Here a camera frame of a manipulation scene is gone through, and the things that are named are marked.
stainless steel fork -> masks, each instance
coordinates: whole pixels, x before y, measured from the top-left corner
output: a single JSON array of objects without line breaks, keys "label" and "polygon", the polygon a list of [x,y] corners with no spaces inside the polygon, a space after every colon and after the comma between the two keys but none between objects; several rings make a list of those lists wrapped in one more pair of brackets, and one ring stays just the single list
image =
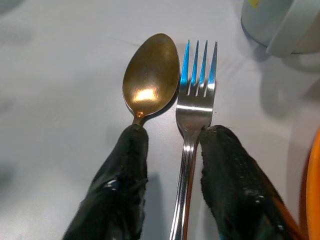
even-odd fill
[{"label": "stainless steel fork", "polygon": [[191,78],[188,78],[190,41],[185,48],[175,112],[184,143],[170,240],[187,239],[198,136],[202,128],[210,125],[213,115],[218,44],[215,42],[209,77],[205,78],[207,48],[208,41],[205,42],[199,78],[197,78],[199,41],[196,43]]}]

spoon bowl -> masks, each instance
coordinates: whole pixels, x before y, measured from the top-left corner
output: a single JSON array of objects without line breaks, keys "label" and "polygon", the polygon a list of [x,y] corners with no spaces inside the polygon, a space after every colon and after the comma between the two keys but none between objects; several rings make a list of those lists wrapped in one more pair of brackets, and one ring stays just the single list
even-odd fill
[{"label": "spoon bowl", "polygon": [[125,71],[123,98],[143,125],[147,116],[162,110],[174,97],[179,84],[179,57],[173,40],[159,33],[148,38],[133,55]]}]

fork tine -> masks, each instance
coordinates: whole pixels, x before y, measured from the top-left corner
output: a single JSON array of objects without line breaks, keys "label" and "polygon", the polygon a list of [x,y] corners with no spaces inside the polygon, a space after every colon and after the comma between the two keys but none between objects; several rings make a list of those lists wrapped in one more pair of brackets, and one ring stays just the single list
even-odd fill
[{"label": "fork tine", "polygon": [[190,88],[188,89],[189,95],[195,95],[197,92],[197,89],[195,87],[196,87],[196,83],[197,83],[198,50],[199,50],[199,40],[196,41],[191,84],[190,84]]},{"label": "fork tine", "polygon": [[188,87],[189,49],[190,49],[190,40],[188,40],[185,46],[184,60],[182,65],[180,87],[179,87],[179,93],[184,92],[185,94],[187,94],[187,87]]},{"label": "fork tine", "polygon": [[210,97],[213,97],[215,93],[215,87],[216,87],[216,72],[217,72],[217,51],[218,51],[218,43],[215,42],[214,44],[214,51],[212,56],[212,62],[211,62],[211,68],[210,68],[210,74],[208,79],[208,85],[206,89],[206,94]]},{"label": "fork tine", "polygon": [[205,41],[202,66],[201,66],[201,73],[200,73],[200,79],[199,79],[198,95],[200,95],[200,96],[203,96],[203,94],[204,94],[206,62],[207,62],[207,48],[208,48],[208,40]]}]

spoon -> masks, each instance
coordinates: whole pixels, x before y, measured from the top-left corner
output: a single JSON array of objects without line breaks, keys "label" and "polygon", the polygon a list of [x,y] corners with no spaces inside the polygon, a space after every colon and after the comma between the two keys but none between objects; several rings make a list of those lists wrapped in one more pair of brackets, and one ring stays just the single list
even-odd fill
[{"label": "spoon", "polygon": [[160,33],[132,57],[123,97],[134,116],[93,178],[63,240],[138,240],[144,221],[148,134],[142,127],[176,96],[179,57],[172,39]]}]

white surface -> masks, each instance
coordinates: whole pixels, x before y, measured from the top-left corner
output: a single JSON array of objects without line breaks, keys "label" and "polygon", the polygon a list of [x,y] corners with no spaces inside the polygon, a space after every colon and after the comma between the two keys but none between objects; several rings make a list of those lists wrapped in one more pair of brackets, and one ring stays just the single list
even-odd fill
[{"label": "white surface", "polygon": [[[127,64],[160,32],[175,41],[180,61],[187,39],[218,41],[212,124],[238,135],[298,219],[302,172],[320,125],[320,55],[269,57],[244,35],[241,7],[241,0],[25,0],[0,11],[0,239],[62,237],[132,122],[122,98]],[[175,105],[145,128],[141,239],[165,240],[183,143]],[[218,239],[201,194],[200,149],[197,156],[189,239]]]}]

